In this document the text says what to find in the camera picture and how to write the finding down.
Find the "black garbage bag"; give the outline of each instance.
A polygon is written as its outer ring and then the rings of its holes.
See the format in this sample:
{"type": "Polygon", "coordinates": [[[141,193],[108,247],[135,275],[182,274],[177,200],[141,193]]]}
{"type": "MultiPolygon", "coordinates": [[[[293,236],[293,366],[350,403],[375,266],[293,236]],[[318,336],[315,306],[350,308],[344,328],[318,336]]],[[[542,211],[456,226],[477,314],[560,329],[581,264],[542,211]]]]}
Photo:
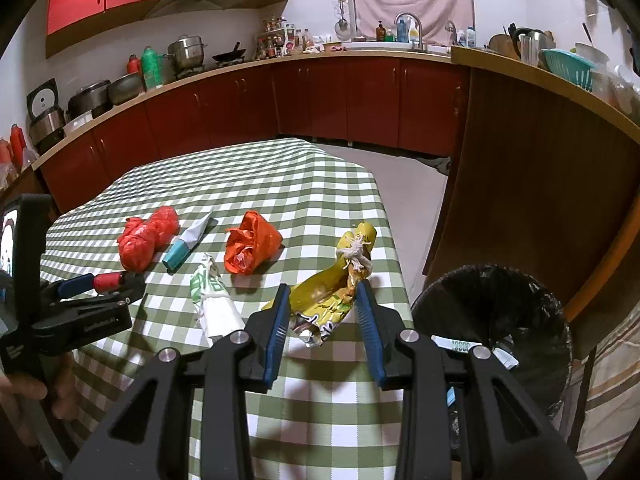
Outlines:
{"type": "Polygon", "coordinates": [[[425,335],[502,348],[519,364],[513,376],[549,418],[571,377],[572,344],[562,305],[532,276],[494,265],[442,276],[412,306],[425,335]]]}

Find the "green checkered tablecloth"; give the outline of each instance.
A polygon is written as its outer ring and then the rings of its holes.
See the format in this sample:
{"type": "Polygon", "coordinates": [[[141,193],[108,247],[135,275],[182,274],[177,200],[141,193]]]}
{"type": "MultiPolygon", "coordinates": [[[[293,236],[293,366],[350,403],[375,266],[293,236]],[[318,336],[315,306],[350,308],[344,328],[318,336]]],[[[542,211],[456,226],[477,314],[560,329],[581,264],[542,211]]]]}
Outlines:
{"type": "MultiPolygon", "coordinates": [[[[61,216],[47,234],[42,277],[66,279],[120,270],[116,238],[125,218],[148,218],[174,207],[181,229],[213,209],[203,241],[173,276],[156,254],[147,296],[130,308],[131,330],[85,346],[76,356],[80,415],[72,429],[85,439],[155,352],[207,347],[189,297],[202,253],[215,256],[223,281],[247,318],[293,285],[335,261],[335,245],[362,220],[378,231],[370,282],[378,303],[412,324],[398,255],[373,176],[356,164],[299,139],[279,139],[179,156],[135,168],[95,199],[61,216]],[[284,249],[252,276],[223,267],[226,229],[249,209],[282,234],[284,249]]],[[[372,382],[354,312],[320,348],[287,338],[280,377],[267,395],[246,395],[257,479],[393,478],[401,423],[401,392],[372,382]]],[[[196,392],[190,478],[198,478],[202,391],[196,392]]]]}

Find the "striped fabric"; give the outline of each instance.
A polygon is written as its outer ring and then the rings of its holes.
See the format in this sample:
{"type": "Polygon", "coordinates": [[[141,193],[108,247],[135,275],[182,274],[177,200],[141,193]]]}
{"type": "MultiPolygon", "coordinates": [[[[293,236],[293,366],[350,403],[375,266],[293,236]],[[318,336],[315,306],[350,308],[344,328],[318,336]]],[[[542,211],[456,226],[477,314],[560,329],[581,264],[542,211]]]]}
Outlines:
{"type": "MultiPolygon", "coordinates": [[[[270,140],[193,153],[135,168],[94,200],[61,216],[47,234],[46,280],[120,270],[116,238],[125,218],[148,218],[173,206],[181,228],[213,208],[217,224],[170,275],[156,254],[147,295],[130,308],[131,330],[82,348],[76,375],[79,441],[155,352],[207,347],[194,316],[190,276],[203,252],[212,253],[231,296],[247,318],[273,299],[278,284],[302,282],[335,261],[335,244],[362,220],[378,231],[370,282],[380,304],[411,326],[398,256],[370,173],[297,139],[270,140]],[[284,237],[284,249],[252,276],[231,276],[222,265],[226,229],[258,210],[284,237]]],[[[258,479],[391,479],[399,440],[401,397],[381,393],[367,370],[351,312],[321,348],[288,338],[280,377],[267,395],[247,394],[246,407],[258,479]]],[[[202,392],[196,392],[190,438],[190,478],[198,478],[202,392]]]]}
{"type": "Polygon", "coordinates": [[[589,480],[613,461],[639,418],[640,303],[596,349],[577,449],[589,480]]]}

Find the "human hand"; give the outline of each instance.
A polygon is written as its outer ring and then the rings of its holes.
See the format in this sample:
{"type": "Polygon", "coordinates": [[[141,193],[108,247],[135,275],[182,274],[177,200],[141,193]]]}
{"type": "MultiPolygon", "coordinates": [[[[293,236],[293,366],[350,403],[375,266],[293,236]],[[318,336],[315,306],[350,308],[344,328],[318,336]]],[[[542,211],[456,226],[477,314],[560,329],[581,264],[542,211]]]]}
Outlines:
{"type": "MultiPolygon", "coordinates": [[[[76,377],[74,356],[71,352],[62,356],[60,370],[53,384],[56,399],[51,405],[51,413],[56,418],[74,420],[78,415],[76,399],[76,377]]],[[[36,446],[38,440],[22,416],[16,396],[41,400],[47,396],[47,387],[39,380],[25,374],[0,372],[0,405],[9,418],[15,432],[25,446],[36,446]]]]}

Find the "orange plastic bag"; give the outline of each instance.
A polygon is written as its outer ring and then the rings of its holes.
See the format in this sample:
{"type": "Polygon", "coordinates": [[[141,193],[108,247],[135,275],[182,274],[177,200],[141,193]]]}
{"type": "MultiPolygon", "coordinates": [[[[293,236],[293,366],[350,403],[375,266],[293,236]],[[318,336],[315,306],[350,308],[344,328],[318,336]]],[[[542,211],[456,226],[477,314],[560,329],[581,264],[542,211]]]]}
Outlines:
{"type": "Polygon", "coordinates": [[[146,222],[138,216],[127,218],[124,231],[117,240],[122,267],[143,272],[154,253],[167,245],[179,230],[178,214],[173,207],[166,205],[158,208],[146,222]]]}
{"type": "Polygon", "coordinates": [[[240,227],[228,231],[225,269],[232,274],[251,274],[271,258],[282,243],[282,235],[257,211],[247,211],[240,227]]]}

